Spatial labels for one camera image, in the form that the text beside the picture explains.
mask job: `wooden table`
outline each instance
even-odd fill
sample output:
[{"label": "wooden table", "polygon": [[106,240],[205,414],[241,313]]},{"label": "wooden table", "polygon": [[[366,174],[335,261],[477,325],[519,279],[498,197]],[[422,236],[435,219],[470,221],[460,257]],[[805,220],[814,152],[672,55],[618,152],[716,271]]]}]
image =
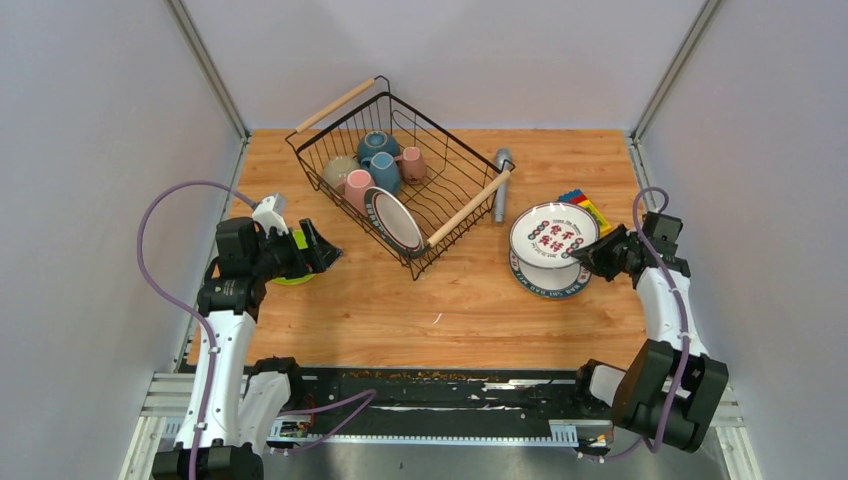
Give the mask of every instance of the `wooden table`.
[{"label": "wooden table", "polygon": [[[311,188],[284,142],[289,132],[255,133],[239,189],[253,199],[282,193],[290,225],[311,218],[345,255],[304,285],[268,285],[250,363],[276,355],[316,366],[576,368],[589,358],[628,366],[641,347],[644,316],[626,276],[594,278],[575,297],[549,300],[519,286],[506,260],[515,217],[574,188],[613,224],[632,223],[638,186],[620,132],[454,131],[487,158],[501,147],[512,151],[507,219],[481,221],[415,282]],[[249,210],[237,202],[233,215]]]}]

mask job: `wooden handle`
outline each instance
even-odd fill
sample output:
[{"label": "wooden handle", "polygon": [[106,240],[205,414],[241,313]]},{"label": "wooden handle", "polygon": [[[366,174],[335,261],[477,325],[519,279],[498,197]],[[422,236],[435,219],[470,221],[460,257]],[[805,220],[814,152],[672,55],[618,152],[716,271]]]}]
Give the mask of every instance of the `wooden handle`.
[{"label": "wooden handle", "polygon": [[493,194],[502,183],[507,181],[510,175],[512,175],[512,170],[504,170],[501,172],[500,175],[492,180],[492,183],[486,185],[486,187],[478,193],[476,197],[472,198],[468,204],[462,207],[462,210],[456,212],[456,215],[451,217],[447,223],[442,225],[442,228],[436,230],[436,233],[427,239],[427,244],[430,245],[430,247],[434,247],[437,243],[441,242],[451,230],[459,225],[459,222],[465,220],[465,217],[471,214],[475,208],[479,207],[487,198],[489,198],[489,195]]},{"label": "wooden handle", "polygon": [[304,121],[303,123],[298,125],[297,128],[294,129],[294,131],[297,132],[297,133],[303,133],[304,130],[306,130],[307,128],[311,127],[312,125],[315,125],[316,123],[320,122],[322,118],[324,118],[327,115],[335,112],[339,107],[341,107],[345,103],[351,101],[351,99],[353,99],[353,97],[355,97],[355,96],[359,95],[360,93],[364,92],[365,90],[368,90],[369,88],[371,88],[371,86],[374,85],[374,83],[376,81],[377,81],[377,79],[375,79],[375,78],[369,78],[368,80],[365,80],[364,82],[360,83],[359,86],[357,86],[353,90],[345,93],[344,95],[341,96],[341,98],[339,98],[335,102],[327,105],[320,112],[318,112],[315,115],[312,115],[311,117],[307,118],[306,121]]}]

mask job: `white wall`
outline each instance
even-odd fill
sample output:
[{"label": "white wall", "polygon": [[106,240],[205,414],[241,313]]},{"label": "white wall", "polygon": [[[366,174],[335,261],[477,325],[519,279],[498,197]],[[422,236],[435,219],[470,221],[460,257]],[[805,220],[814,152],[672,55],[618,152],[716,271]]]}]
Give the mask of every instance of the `white wall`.
[{"label": "white wall", "polygon": [[845,478],[848,3],[728,1],[645,140],[767,480]]},{"label": "white wall", "polygon": [[253,128],[377,74],[450,127],[632,128],[702,0],[187,0]]},{"label": "white wall", "polygon": [[[138,273],[138,221],[229,181],[237,142],[162,1],[16,0],[0,25],[0,478],[111,480],[186,328]],[[151,269],[186,300],[221,201],[154,214]]]}]

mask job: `black wire dish rack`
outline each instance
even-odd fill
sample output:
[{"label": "black wire dish rack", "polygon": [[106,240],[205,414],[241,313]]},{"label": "black wire dish rack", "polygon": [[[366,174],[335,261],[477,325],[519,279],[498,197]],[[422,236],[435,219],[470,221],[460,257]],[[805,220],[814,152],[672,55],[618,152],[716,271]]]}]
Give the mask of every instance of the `black wire dish rack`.
[{"label": "black wire dish rack", "polygon": [[[342,115],[300,146],[293,143],[293,137],[364,93],[377,80],[385,81],[385,91]],[[404,183],[396,195],[425,238],[426,248],[415,256],[392,248],[384,233],[321,176],[324,166],[334,157],[355,156],[359,140],[375,130],[392,135],[401,149],[418,147],[427,163],[427,178],[418,185]],[[492,210],[495,190],[515,168],[511,163],[505,164],[503,169],[498,168],[439,124],[392,95],[391,84],[383,76],[366,80],[298,125],[286,137],[286,142],[297,155],[312,187],[324,192],[401,265],[409,268],[413,280]]]}]

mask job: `robotic arm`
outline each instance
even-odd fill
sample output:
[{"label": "robotic arm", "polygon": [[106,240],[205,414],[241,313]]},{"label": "robotic arm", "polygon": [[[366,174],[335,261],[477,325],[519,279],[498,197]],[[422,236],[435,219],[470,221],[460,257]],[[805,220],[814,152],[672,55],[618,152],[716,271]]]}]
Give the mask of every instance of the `robotic arm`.
[{"label": "robotic arm", "polygon": [[[690,338],[689,356],[666,424],[663,443],[694,452],[710,426],[727,386],[724,363],[707,356],[689,306],[689,264],[678,258],[677,237],[683,229],[679,218],[649,212],[643,231],[668,267],[683,298]],[[595,275],[612,281],[627,273],[642,301],[648,340],[626,371],[590,360],[578,371],[577,403],[584,411],[612,409],[613,424],[645,437],[653,437],[659,425],[664,390],[682,358],[680,313],[672,290],[656,260],[635,232],[619,225],[600,241],[577,250],[572,256]]]},{"label": "robotic arm", "polygon": [[[282,196],[271,195],[250,218],[218,224],[218,257],[206,271],[197,296],[198,310],[212,327],[217,346],[214,351],[209,348],[208,334],[201,329],[201,354],[188,414],[177,433],[175,450],[156,454],[151,472],[155,479],[187,479],[189,469],[196,469],[197,478],[262,478],[265,439],[300,382],[294,359],[260,360],[239,402],[247,347],[265,298],[265,283],[322,273],[342,255],[309,219],[300,221],[307,246],[299,248],[281,216],[284,207]],[[219,274],[213,278],[216,267]],[[211,388],[206,392],[210,372]],[[204,398],[206,411],[200,423]],[[190,465],[195,443],[197,461]]]}]

